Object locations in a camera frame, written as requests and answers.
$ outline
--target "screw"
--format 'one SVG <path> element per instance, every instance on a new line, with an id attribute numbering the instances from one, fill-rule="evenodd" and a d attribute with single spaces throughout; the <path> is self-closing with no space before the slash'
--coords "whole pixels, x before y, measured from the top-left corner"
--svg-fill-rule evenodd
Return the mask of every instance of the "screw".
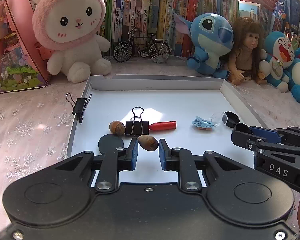
<path id="1" fill-rule="evenodd" d="M 152 192 L 152 191 L 154 191 L 154 188 L 153 187 L 146 187 L 145 191 L 146 192 Z"/>
<path id="2" fill-rule="evenodd" d="M 285 232 L 278 232 L 275 235 L 275 240 L 284 240 L 286 238 L 286 233 Z"/>
<path id="3" fill-rule="evenodd" d="M 97 188 L 98 189 L 110 189 L 112 187 L 112 184 L 109 181 L 102 181 L 102 182 L 98 182 L 97 184 Z"/>
<path id="4" fill-rule="evenodd" d="M 12 237 L 15 239 L 15 240 L 22 240 L 23 239 L 23 234 L 20 232 L 20 231 L 14 231 L 12 233 Z"/>
<path id="5" fill-rule="evenodd" d="M 185 183 L 185 186 L 186 186 L 186 189 L 189 189 L 189 190 L 194 190 L 194 189 L 199 188 L 199 184 L 194 181 L 188 181 L 187 183 Z"/>

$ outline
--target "doll with brown hair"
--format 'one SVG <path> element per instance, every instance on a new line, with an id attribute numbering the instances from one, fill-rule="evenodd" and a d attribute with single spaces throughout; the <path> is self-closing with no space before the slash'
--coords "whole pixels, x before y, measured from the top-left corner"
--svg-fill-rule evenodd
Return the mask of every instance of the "doll with brown hair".
<path id="1" fill-rule="evenodd" d="M 259 71 L 262 28 L 249 17 L 238 18 L 233 26 L 234 45 L 228 54 L 228 80 L 234 85 L 254 79 L 257 84 L 266 84 Z"/>

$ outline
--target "stitch's eye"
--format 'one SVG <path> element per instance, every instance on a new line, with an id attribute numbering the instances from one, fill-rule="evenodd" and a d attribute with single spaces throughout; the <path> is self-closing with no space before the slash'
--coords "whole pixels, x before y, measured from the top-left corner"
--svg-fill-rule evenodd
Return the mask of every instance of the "stitch's eye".
<path id="1" fill-rule="evenodd" d="M 212 28 L 212 20 L 211 19 L 205 19 L 203 22 L 202 22 L 202 26 L 211 31 L 211 28 Z"/>
<path id="2" fill-rule="evenodd" d="M 91 9 L 91 7 L 88 7 L 86 12 L 87 12 L 87 15 L 90 16 L 90 15 L 92 14 L 92 9 Z"/>
<path id="3" fill-rule="evenodd" d="M 68 18 L 67 17 L 62 17 L 60 20 L 60 24 L 62 26 L 66 26 L 68 24 Z"/>

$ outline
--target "blue plush toy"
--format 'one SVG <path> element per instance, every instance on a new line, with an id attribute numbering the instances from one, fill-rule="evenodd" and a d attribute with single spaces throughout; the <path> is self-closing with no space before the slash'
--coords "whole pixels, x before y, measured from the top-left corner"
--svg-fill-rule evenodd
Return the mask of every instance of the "blue plush toy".
<path id="1" fill-rule="evenodd" d="M 214 13 L 202 14 L 193 22 L 176 13 L 173 17 L 176 30 L 189 35 L 195 46 L 194 55 L 188 58 L 188 67 L 204 75 L 226 78 L 229 72 L 220 69 L 219 57 L 233 46 L 233 31 L 228 21 Z"/>
<path id="2" fill-rule="evenodd" d="M 259 70 L 266 76 L 268 83 L 279 89 L 282 93 L 287 92 L 289 76 L 283 71 L 294 60 L 294 50 L 291 42 L 281 32 L 270 33 L 264 42 L 266 53 L 261 55 Z"/>

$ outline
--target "stitch plush toy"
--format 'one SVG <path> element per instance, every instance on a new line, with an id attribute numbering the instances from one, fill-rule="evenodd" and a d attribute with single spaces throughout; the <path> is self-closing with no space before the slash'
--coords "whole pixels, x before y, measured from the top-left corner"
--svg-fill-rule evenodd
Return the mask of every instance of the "stitch plush toy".
<path id="1" fill-rule="evenodd" d="M 110 73 L 111 63 L 101 56 L 110 43 L 95 34 L 106 12 L 104 0 L 33 1 L 37 3 L 32 18 L 34 34 L 41 45 L 55 51 L 47 63 L 52 75 L 61 71 L 77 83 L 90 73 Z"/>
<path id="2" fill-rule="evenodd" d="M 227 54 L 233 46 L 233 31 L 228 21 L 220 15 L 205 13 L 193 22 L 173 14 L 176 30 L 190 36 L 194 55 L 189 57 L 187 65 L 204 75 L 226 78 L 227 70 L 220 69 L 219 57 Z"/>
<path id="3" fill-rule="evenodd" d="M 291 42 L 281 32 L 270 33 L 264 41 L 259 70 L 266 76 L 268 83 L 275 86 L 282 93 L 287 92 L 289 76 L 284 73 L 294 59 Z"/>

